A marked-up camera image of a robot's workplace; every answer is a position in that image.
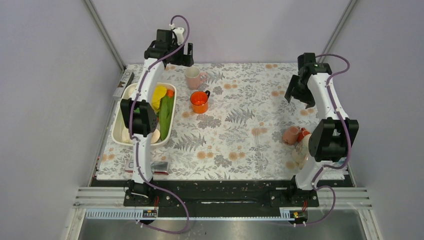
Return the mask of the salmon pink floral mug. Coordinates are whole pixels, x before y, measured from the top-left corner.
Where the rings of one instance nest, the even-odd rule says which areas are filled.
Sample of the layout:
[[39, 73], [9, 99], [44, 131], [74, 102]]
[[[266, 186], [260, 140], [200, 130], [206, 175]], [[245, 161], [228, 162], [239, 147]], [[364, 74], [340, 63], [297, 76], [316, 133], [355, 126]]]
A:
[[283, 134], [282, 141], [285, 145], [292, 146], [297, 142], [300, 129], [297, 126], [290, 126]]

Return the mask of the orange mug black rim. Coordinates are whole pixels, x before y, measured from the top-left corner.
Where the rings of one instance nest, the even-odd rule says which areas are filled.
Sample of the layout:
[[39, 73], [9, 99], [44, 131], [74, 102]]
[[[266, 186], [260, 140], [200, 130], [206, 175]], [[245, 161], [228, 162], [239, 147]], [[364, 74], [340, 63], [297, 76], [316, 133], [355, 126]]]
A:
[[195, 91], [191, 94], [190, 103], [195, 114], [204, 114], [208, 110], [210, 94], [209, 90]]

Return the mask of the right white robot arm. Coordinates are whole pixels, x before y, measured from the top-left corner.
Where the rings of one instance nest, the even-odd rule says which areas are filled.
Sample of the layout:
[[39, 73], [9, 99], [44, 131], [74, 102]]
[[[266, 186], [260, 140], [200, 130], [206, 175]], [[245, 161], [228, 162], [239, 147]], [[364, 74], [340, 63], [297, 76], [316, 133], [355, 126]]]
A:
[[328, 63], [316, 61], [317, 55], [305, 52], [298, 56], [298, 73], [290, 79], [285, 99], [299, 100], [306, 108], [316, 107], [320, 122], [308, 140], [307, 162], [292, 177], [287, 188], [287, 201], [301, 205], [318, 191], [317, 183], [325, 170], [342, 170], [348, 164], [359, 123], [351, 119], [338, 99], [333, 72]]

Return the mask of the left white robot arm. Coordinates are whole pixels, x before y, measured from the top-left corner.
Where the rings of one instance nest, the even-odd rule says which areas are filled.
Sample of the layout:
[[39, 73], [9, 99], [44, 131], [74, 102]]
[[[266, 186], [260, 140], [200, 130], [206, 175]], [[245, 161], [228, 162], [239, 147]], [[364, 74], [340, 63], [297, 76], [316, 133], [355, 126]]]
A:
[[135, 91], [129, 99], [120, 101], [124, 125], [133, 142], [133, 175], [125, 197], [140, 205], [148, 206], [155, 200], [150, 151], [153, 132], [159, 120], [153, 109], [153, 93], [167, 64], [193, 65], [192, 43], [188, 44], [187, 53], [184, 53], [188, 36], [189, 32], [183, 27], [157, 30], [156, 39], [144, 52], [144, 69]]

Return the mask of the light pink mug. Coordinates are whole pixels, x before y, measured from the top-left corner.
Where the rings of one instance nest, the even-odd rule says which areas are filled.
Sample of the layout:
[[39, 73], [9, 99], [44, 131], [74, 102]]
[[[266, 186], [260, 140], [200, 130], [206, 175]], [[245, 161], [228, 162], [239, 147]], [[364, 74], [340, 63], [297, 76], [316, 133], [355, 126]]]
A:
[[209, 77], [208, 73], [201, 72], [201, 70], [196, 66], [188, 67], [184, 71], [184, 76], [186, 84], [191, 90], [197, 90]]

